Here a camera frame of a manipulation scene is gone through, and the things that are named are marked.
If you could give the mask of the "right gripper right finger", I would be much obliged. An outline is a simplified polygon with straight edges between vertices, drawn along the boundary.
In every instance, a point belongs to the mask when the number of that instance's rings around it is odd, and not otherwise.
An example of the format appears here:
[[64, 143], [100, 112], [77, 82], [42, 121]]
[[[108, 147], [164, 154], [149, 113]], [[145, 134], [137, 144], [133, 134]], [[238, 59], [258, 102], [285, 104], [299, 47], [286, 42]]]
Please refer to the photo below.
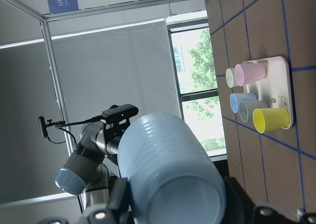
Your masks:
[[225, 224], [294, 224], [274, 208], [255, 205], [234, 177], [225, 177], [227, 205]]

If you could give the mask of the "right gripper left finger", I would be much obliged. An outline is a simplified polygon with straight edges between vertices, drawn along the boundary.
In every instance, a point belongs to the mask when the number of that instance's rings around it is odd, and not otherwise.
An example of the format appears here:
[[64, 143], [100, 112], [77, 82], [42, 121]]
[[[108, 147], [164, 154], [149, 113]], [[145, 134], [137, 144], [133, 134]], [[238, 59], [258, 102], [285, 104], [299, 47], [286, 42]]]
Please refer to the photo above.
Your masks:
[[129, 224], [131, 223], [130, 193], [127, 178], [115, 181], [106, 205], [89, 207], [80, 216], [78, 224]]

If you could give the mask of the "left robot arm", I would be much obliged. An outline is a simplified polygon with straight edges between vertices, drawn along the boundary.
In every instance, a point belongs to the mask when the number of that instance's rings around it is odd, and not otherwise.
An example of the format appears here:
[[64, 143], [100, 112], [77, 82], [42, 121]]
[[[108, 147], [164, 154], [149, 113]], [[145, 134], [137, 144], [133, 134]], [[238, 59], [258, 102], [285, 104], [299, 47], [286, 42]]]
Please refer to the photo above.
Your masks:
[[83, 126], [80, 141], [55, 179], [61, 190], [79, 198], [82, 210], [108, 202], [114, 181], [120, 177], [117, 153], [124, 132], [118, 122]]

